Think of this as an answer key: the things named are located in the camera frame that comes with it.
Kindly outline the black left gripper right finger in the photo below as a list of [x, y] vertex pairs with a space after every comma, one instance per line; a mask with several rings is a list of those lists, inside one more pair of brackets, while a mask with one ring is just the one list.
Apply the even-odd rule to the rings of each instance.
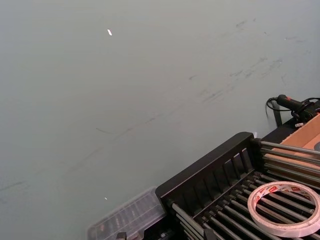
[[218, 235], [211, 228], [206, 228], [203, 230], [203, 239], [204, 240], [218, 240]]

